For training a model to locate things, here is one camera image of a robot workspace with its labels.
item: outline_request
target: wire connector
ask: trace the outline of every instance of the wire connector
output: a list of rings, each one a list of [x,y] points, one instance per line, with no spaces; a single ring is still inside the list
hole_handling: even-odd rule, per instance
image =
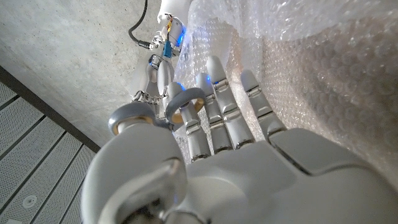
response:
[[[164,48],[163,48],[163,56],[164,57],[168,57],[171,58],[172,57],[172,45],[170,43],[170,41],[166,40],[165,44],[164,44]]]
[[[144,48],[146,48],[146,49],[149,49],[150,42],[146,42],[146,41],[143,41],[143,40],[139,40],[139,41],[138,41],[138,45],[139,45],[140,47],[144,47]]]

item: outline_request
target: concrete wall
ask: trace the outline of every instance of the concrete wall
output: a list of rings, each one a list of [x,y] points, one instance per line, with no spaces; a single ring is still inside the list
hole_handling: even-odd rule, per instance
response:
[[[2,0],[0,65],[102,146],[146,53],[127,34],[143,8],[144,0]],[[159,8],[149,0],[138,38],[152,40]]]

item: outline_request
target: robot finger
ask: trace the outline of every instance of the robot finger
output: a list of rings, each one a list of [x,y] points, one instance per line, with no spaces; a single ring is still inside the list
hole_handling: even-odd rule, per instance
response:
[[[197,76],[197,84],[206,95],[205,110],[209,120],[214,153],[217,154],[224,150],[232,150],[233,146],[223,121],[223,115],[218,108],[218,102],[214,94],[210,76],[206,73],[199,74]]]
[[[247,143],[254,142],[254,136],[248,124],[243,118],[241,110],[229,86],[224,68],[216,56],[211,56],[206,63],[207,71],[215,89],[218,106],[223,115],[224,123],[229,132],[235,149],[241,148]]]
[[[250,70],[243,70],[241,81],[266,139],[269,141],[269,136],[272,134],[285,131],[285,125],[273,112],[253,73]]]
[[[170,103],[166,107],[166,117],[174,124],[184,123],[188,136],[191,162],[211,156],[206,133],[200,126],[198,112],[205,103],[205,93],[199,88],[183,90],[176,82],[167,88]]]

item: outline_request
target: blue light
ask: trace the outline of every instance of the blue light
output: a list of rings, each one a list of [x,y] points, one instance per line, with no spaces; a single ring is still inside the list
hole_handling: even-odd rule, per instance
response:
[[[180,37],[177,40],[177,47],[179,47],[182,44],[182,40],[184,39],[184,36],[185,36],[185,27],[182,28]]]
[[[185,87],[181,84],[181,83],[179,83],[179,82],[177,82],[180,86],[181,86],[181,89],[183,90],[183,91],[185,91]]]

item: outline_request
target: robotic hand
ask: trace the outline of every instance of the robotic hand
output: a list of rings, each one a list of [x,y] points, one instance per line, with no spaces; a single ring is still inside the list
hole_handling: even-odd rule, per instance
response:
[[[398,223],[398,194],[369,164],[310,131],[286,129],[244,70],[266,137],[255,142],[220,60],[206,66],[201,88],[167,89],[165,116],[184,124],[192,163],[147,103],[122,106],[109,120],[116,136],[85,179],[84,223]],[[216,155],[197,116],[203,106]]]

